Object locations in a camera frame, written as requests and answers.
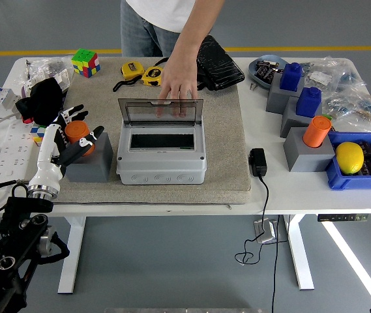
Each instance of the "beige felt mat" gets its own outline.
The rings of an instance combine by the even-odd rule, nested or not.
[[[202,185],[123,185],[115,173],[121,130],[118,98],[157,98],[160,88],[135,85],[113,86],[123,77],[121,65],[140,61],[145,68],[158,58],[100,57],[101,69],[92,77],[77,73],[68,91],[65,108],[83,104],[89,111],[85,121],[90,129],[102,125],[113,148],[108,183],[72,183],[61,181],[59,203],[245,203],[250,195],[250,174],[237,87],[223,91],[199,91],[204,99],[203,120],[207,151],[207,171]]]

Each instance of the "white table leg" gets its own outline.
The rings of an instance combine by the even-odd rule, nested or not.
[[[61,281],[58,293],[72,293],[74,291],[76,269],[81,252],[82,236],[85,227],[86,216],[65,217],[70,224],[68,238],[69,257],[65,258],[62,267]]]
[[[298,287],[300,290],[308,290],[314,289],[314,284],[299,227],[299,223],[303,217],[304,214],[291,215],[291,218],[289,218],[289,215],[284,215],[284,220],[288,231],[288,242],[291,248],[292,260],[294,261]]]

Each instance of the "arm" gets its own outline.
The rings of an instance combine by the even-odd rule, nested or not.
[[[159,99],[197,99],[197,54],[201,43],[216,22],[225,0],[196,0],[164,70]]]

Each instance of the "plastic bag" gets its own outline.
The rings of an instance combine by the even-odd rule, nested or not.
[[[326,57],[308,63],[301,63],[304,86],[317,87],[325,94],[341,92],[345,89],[360,88],[365,82],[352,69],[347,59]]]
[[[371,95],[367,93],[356,88],[345,89],[324,98],[322,108],[334,121],[371,131]]]
[[[32,86],[47,78],[54,77],[65,92],[72,81],[74,67],[71,62],[72,56],[50,57],[36,61],[26,61],[26,71],[22,73],[22,97],[29,97]]]

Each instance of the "gray concrete floor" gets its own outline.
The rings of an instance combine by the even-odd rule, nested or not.
[[[212,34],[224,47],[371,46],[366,1],[226,1]],[[119,1],[0,1],[0,51],[120,48]],[[371,50],[244,52],[232,56],[346,57],[371,93]],[[0,57],[0,86],[15,60]],[[234,261],[256,216],[88,218],[73,295],[58,295],[62,262],[40,266],[22,312],[103,312],[107,307],[271,310],[274,246],[261,261]],[[64,241],[69,226],[52,218]],[[371,216],[336,227],[371,276]],[[315,216],[301,222],[316,289],[299,291],[280,244],[275,312],[369,312],[371,297]],[[256,251],[258,245],[252,245]]]

